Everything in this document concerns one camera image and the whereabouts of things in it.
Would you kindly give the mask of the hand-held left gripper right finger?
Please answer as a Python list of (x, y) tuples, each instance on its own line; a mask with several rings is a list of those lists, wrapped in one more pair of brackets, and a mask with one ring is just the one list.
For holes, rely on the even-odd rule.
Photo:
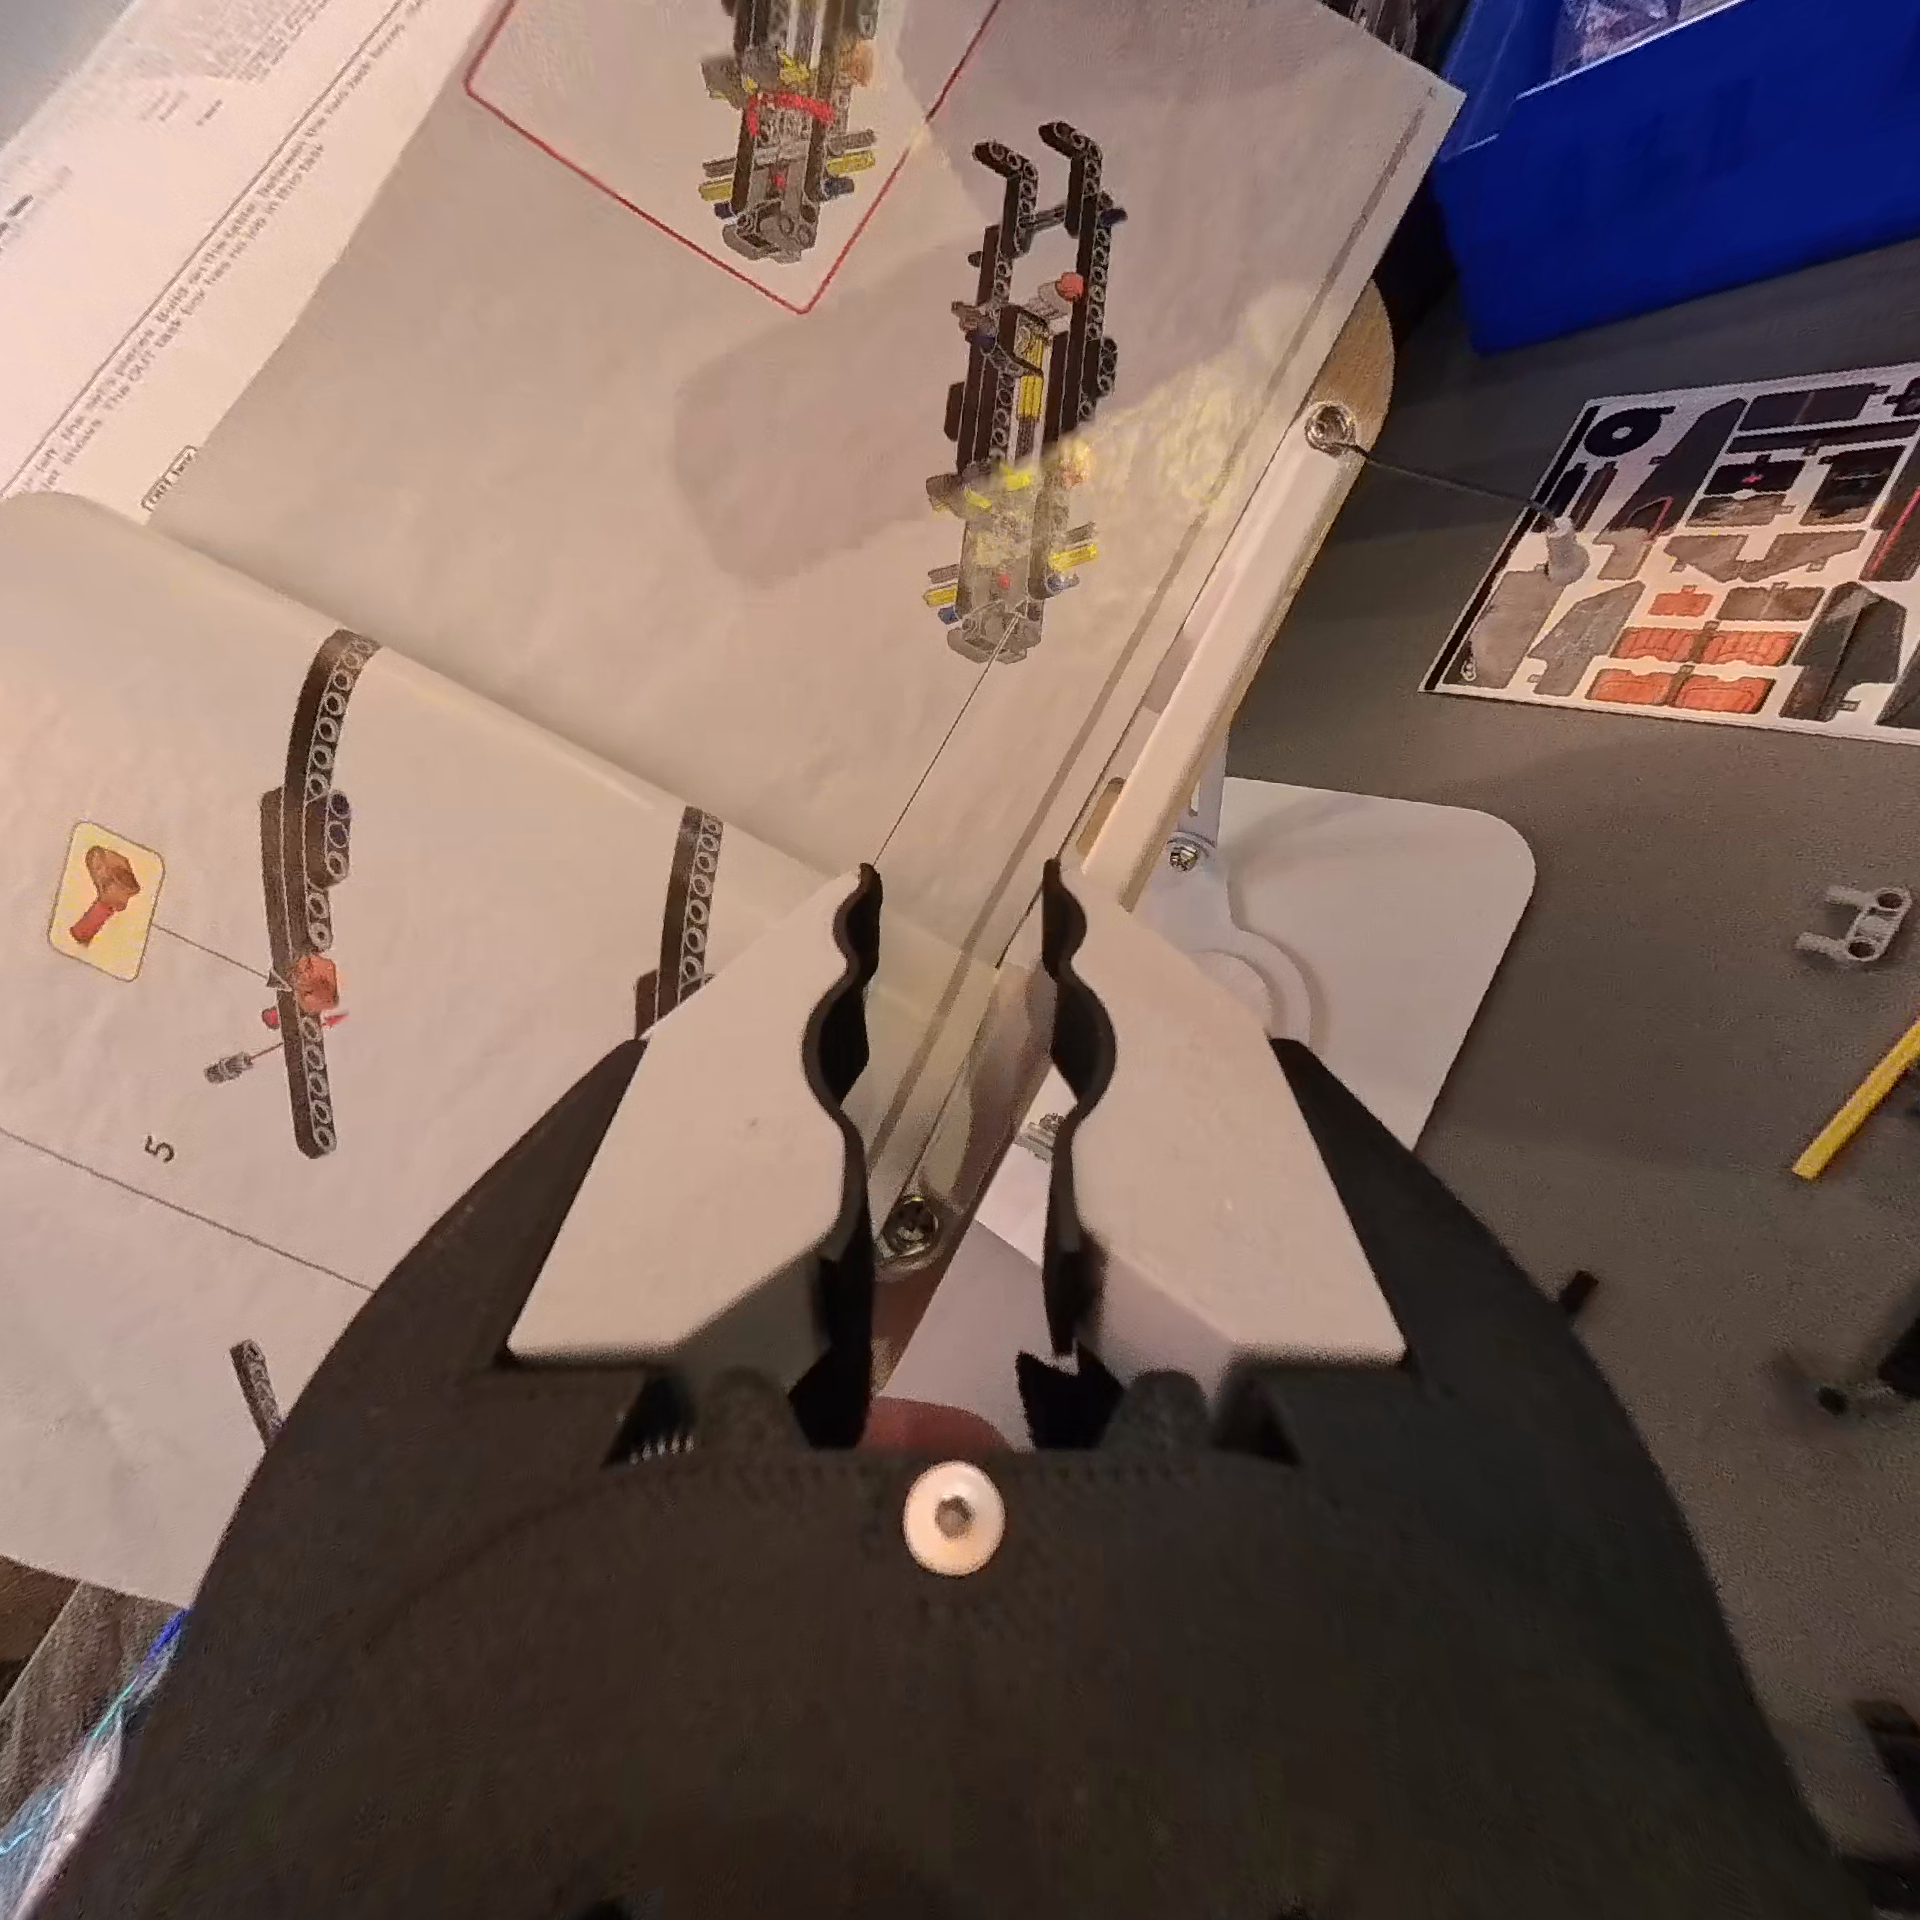
[(1262, 1020), (1064, 862), (1043, 868), (1045, 1352), (1019, 1355), (1037, 1449), (1092, 1449), (1130, 1385), (1208, 1416), (1264, 1369), (1392, 1369), (1407, 1339)]

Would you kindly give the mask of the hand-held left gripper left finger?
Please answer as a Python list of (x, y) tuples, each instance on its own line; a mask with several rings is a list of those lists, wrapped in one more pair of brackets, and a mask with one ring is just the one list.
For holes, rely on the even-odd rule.
[(516, 1361), (636, 1362), (685, 1404), (751, 1371), (812, 1445), (860, 1439), (877, 1260), (848, 1099), (880, 906), (863, 862), (655, 1022), (510, 1332)]

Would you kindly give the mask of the lego instruction booklet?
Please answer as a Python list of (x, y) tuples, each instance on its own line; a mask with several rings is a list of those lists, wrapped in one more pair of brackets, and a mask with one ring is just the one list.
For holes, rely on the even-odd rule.
[(877, 1173), (1463, 93), (1335, 3), (145, 3), (5, 157), (5, 1561), (183, 1605), (400, 1253), (860, 862)]

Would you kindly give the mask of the black lego gear rack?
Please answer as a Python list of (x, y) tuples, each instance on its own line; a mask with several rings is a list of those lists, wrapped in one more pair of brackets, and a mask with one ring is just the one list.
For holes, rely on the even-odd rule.
[(1821, 1416), (1856, 1425), (1905, 1416), (1918, 1411), (1918, 1314), (1847, 1367), (1824, 1371), (1791, 1355), (1779, 1367), (1791, 1403)]

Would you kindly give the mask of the yellow lego axle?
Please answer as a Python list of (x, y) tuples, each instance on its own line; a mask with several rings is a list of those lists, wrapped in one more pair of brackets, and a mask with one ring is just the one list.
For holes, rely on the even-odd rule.
[(1860, 1084), (1847, 1093), (1837, 1112), (1818, 1129), (1788, 1164), (1788, 1173), (1806, 1183), (1823, 1177), (1861, 1129), (1884, 1107), (1884, 1101), (1915, 1081), (1918, 1069), (1918, 1020), (1894, 1041)]

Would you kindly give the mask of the light grey lego connector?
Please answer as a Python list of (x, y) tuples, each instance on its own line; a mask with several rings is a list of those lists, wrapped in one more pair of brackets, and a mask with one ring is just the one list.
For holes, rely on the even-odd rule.
[(1915, 895), (1902, 885), (1839, 883), (1824, 888), (1821, 904), (1835, 924), (1798, 932), (1794, 951), (1828, 965), (1857, 971), (1886, 957), (1907, 924)]

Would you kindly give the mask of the blue red printed sheet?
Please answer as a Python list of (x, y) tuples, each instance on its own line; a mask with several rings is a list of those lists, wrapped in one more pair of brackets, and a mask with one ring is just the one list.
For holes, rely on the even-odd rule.
[(1425, 691), (1917, 746), (1917, 362), (1590, 398), (1539, 498)]

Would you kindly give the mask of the blue storage bin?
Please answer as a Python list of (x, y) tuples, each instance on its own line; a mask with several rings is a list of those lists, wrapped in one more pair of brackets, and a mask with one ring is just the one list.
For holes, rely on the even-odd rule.
[(1550, 77), (1559, 3), (1469, 3), (1429, 168), (1477, 352), (1918, 230), (1918, 5), (1741, 1)]

